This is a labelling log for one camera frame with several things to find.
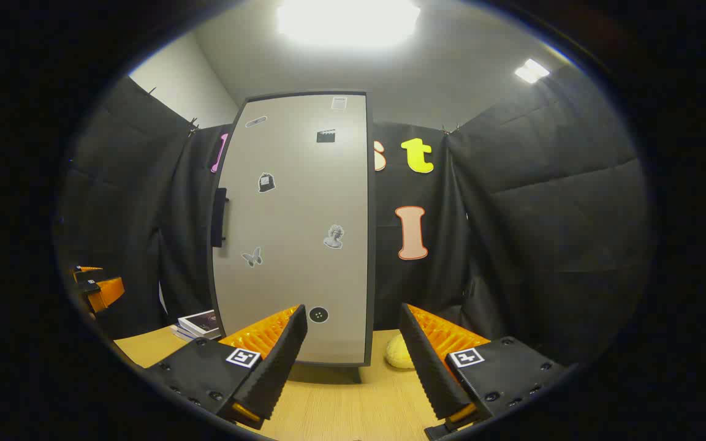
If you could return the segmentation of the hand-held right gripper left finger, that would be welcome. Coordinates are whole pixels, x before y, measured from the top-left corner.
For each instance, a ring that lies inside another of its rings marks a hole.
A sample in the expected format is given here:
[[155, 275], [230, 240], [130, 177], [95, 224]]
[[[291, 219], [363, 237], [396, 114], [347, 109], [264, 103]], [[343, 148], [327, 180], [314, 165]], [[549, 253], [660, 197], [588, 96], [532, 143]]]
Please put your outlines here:
[[198, 337], [145, 369], [145, 377], [210, 414], [251, 429], [271, 419], [308, 332], [305, 305], [228, 337]]

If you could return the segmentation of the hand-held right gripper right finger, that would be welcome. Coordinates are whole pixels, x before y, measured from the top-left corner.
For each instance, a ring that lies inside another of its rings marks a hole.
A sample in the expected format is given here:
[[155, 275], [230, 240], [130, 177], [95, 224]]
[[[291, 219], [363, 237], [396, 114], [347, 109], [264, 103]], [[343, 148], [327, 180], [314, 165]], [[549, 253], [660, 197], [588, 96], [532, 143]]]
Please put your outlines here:
[[574, 371], [515, 337], [487, 339], [410, 304], [400, 333], [440, 425], [430, 440], [449, 440], [515, 413], [560, 385]]

